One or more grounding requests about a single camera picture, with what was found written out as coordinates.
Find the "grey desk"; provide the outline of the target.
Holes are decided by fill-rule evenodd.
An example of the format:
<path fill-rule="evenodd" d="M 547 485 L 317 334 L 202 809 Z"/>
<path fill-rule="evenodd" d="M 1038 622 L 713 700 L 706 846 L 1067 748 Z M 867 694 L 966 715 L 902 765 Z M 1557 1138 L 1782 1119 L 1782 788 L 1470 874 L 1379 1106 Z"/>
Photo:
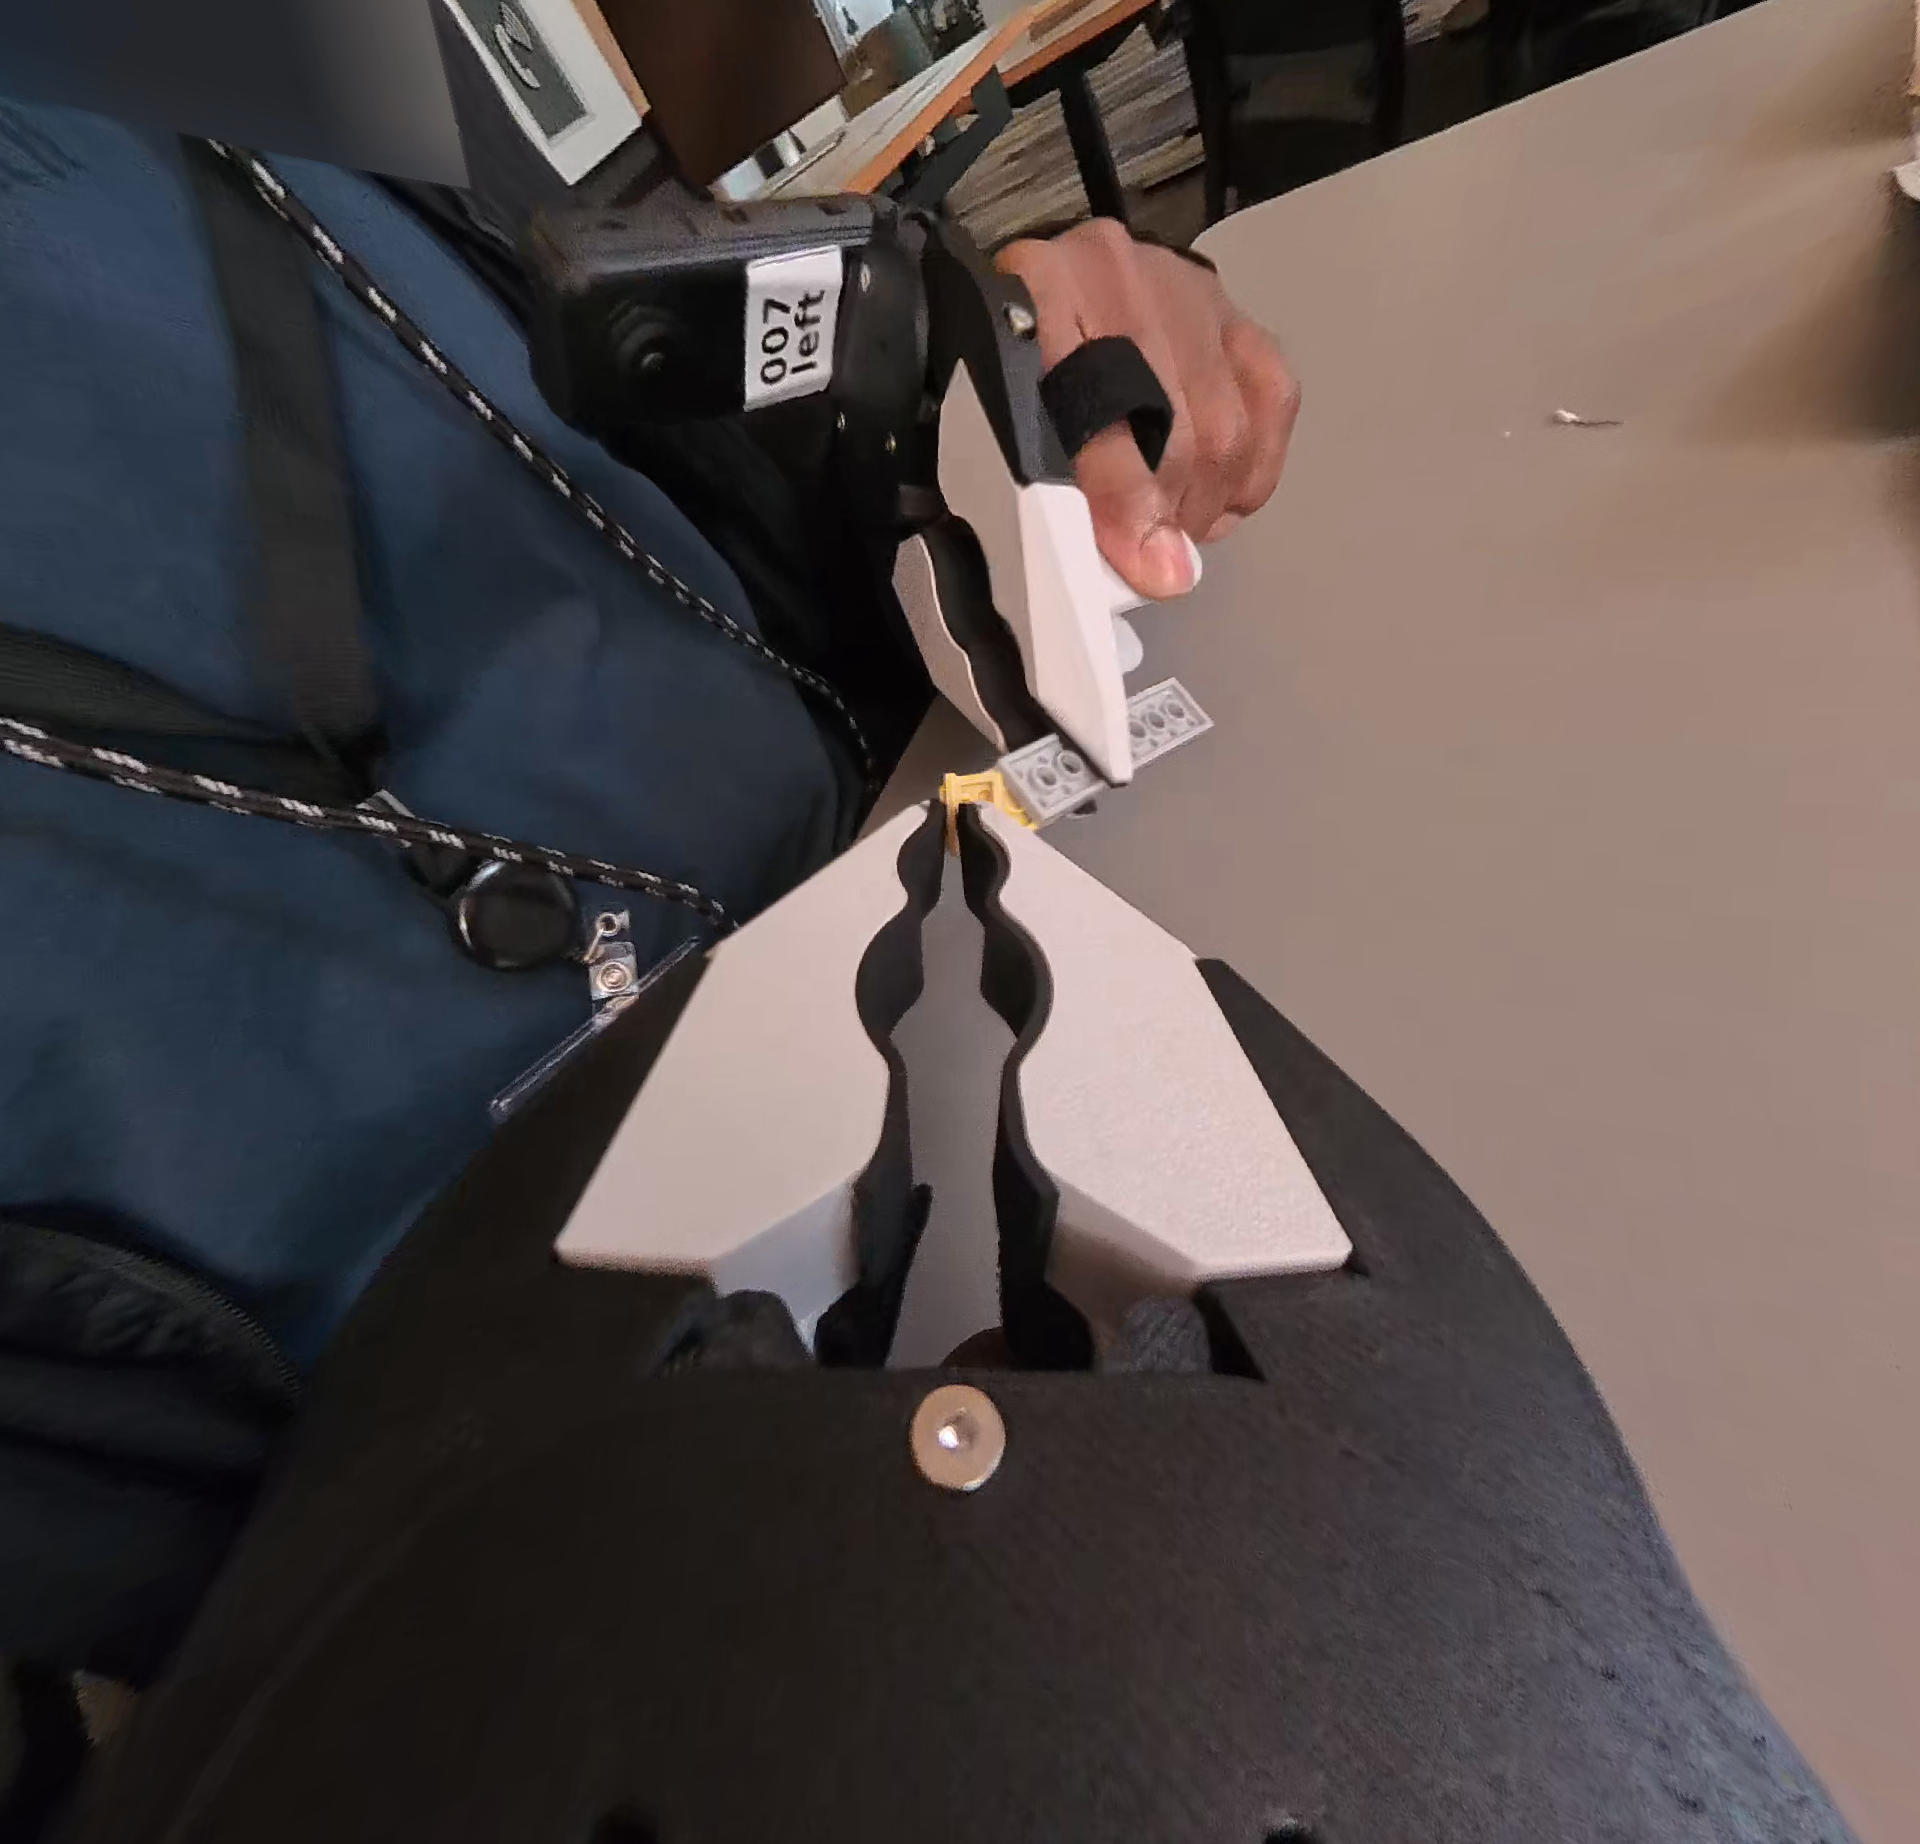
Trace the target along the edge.
<path fill-rule="evenodd" d="M 1914 18 L 1771 0 L 1206 231 L 1305 407 L 1141 619 L 1214 730 L 1057 834 L 1502 1233 L 1860 1840 L 1915 1840 Z"/>

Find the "white framed dark picture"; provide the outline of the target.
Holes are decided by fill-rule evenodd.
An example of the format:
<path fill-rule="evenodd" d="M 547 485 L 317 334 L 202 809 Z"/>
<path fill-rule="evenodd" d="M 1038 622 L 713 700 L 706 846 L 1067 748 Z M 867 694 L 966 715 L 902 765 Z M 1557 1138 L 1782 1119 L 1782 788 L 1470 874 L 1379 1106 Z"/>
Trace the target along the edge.
<path fill-rule="evenodd" d="M 567 186 L 637 137 L 647 98 L 595 0 L 439 0 L 514 126 Z"/>

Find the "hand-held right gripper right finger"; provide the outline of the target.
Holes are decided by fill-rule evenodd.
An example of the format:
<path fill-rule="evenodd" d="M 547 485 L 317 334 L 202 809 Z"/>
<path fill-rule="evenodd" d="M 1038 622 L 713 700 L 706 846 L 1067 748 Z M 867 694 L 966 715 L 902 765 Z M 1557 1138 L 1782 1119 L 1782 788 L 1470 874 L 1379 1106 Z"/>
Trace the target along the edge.
<path fill-rule="evenodd" d="M 1087 1370 L 1149 1299 L 1334 1273 L 1354 1244 L 1202 961 L 993 805 L 956 818 L 1010 1031 L 990 1184 L 1006 1348 Z"/>

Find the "grey toy brick plate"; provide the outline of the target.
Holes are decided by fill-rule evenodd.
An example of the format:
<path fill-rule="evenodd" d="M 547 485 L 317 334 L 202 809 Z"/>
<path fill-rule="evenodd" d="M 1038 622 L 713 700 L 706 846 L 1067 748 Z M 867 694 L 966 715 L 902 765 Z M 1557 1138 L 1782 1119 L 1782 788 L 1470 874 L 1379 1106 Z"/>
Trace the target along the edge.
<path fill-rule="evenodd" d="M 1124 719 L 1134 778 L 1214 730 L 1214 715 L 1179 678 L 1164 678 L 1134 692 Z M 1115 780 L 1098 773 L 1085 752 L 1059 735 L 1001 756 L 995 774 L 1012 800 L 1010 808 L 1035 829 L 1066 816 L 1081 816 L 1116 788 Z"/>

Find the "black badge reel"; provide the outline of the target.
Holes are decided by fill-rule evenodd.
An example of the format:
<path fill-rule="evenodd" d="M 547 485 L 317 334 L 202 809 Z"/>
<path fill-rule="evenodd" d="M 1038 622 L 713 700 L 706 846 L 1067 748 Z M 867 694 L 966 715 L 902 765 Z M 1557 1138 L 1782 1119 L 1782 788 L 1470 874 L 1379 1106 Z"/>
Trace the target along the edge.
<path fill-rule="evenodd" d="M 570 878 L 494 859 L 444 899 L 451 936 L 469 961 L 494 971 L 577 964 L 586 945 Z"/>

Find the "person's left hand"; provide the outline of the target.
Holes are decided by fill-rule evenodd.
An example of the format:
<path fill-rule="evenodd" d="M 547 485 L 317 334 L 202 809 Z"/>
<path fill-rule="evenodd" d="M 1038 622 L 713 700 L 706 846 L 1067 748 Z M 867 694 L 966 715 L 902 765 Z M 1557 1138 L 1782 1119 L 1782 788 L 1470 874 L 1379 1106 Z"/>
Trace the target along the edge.
<path fill-rule="evenodd" d="M 1073 461 L 1096 542 L 1149 600 L 1195 585 L 1191 546 L 1216 542 L 1274 497 L 1300 390 L 1281 347 L 1199 257 L 1091 220 L 1049 240 L 999 247 L 1038 311 L 1044 366 L 1082 342 L 1130 339 L 1171 400 L 1171 439 L 1151 467 L 1128 423 L 1092 437 Z"/>

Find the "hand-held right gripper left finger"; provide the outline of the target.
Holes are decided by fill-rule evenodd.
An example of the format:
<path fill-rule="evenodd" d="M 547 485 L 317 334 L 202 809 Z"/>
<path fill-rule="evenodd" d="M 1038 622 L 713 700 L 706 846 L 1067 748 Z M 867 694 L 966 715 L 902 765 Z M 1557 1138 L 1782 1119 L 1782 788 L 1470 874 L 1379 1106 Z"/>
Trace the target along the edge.
<path fill-rule="evenodd" d="M 948 805 L 912 805 L 708 951 L 556 1250 L 780 1298 L 877 1368 L 931 1217 L 896 1029 L 924 990 Z"/>

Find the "brown board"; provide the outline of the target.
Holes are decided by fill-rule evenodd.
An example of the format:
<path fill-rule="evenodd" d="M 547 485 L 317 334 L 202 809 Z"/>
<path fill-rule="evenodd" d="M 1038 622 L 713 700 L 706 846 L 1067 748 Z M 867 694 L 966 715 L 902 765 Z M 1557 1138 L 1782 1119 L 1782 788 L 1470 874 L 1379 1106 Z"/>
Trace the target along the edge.
<path fill-rule="evenodd" d="M 647 110 L 696 193 L 840 95 L 845 65 L 817 0 L 593 0 Z"/>

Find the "black office chair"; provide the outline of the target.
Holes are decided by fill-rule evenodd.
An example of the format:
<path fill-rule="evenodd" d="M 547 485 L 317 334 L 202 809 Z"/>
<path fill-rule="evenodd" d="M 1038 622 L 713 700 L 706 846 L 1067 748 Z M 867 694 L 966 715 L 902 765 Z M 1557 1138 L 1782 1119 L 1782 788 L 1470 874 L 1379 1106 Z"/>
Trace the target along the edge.
<path fill-rule="evenodd" d="M 1391 152 L 1404 137 L 1404 0 L 1179 0 L 1206 220 Z"/>

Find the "clear badge holder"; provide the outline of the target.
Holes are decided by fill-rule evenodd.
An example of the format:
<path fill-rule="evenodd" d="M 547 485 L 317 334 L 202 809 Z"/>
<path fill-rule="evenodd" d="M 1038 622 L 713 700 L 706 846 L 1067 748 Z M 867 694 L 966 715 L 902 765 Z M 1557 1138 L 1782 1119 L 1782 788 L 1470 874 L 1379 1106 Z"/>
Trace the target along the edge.
<path fill-rule="evenodd" d="M 541 1059 L 499 1088 L 488 1104 L 494 1127 L 504 1127 L 514 1111 L 543 1095 L 557 1075 L 580 1057 L 626 1010 L 641 1002 L 672 967 L 684 965 L 706 949 L 701 937 L 687 937 L 661 959 L 647 964 L 632 936 L 629 909 L 602 909 L 595 915 L 584 949 L 584 969 L 590 993 L 590 1013 L 566 1039 Z"/>

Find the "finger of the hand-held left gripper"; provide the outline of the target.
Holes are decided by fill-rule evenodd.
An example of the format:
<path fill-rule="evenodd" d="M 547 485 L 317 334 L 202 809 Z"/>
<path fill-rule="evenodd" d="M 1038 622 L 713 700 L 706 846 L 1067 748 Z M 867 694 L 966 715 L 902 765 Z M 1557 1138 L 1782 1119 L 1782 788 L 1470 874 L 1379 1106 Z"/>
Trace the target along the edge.
<path fill-rule="evenodd" d="M 999 753 L 1038 741 L 1040 705 L 972 526 L 935 521 L 900 542 L 894 591 L 935 692 Z"/>
<path fill-rule="evenodd" d="M 938 413 L 938 485 L 984 555 L 990 606 L 1008 622 L 1020 690 L 1112 786 L 1136 774 L 1120 619 L 1141 597 L 1098 547 L 1076 484 L 1023 484 L 972 372 L 959 363 Z"/>

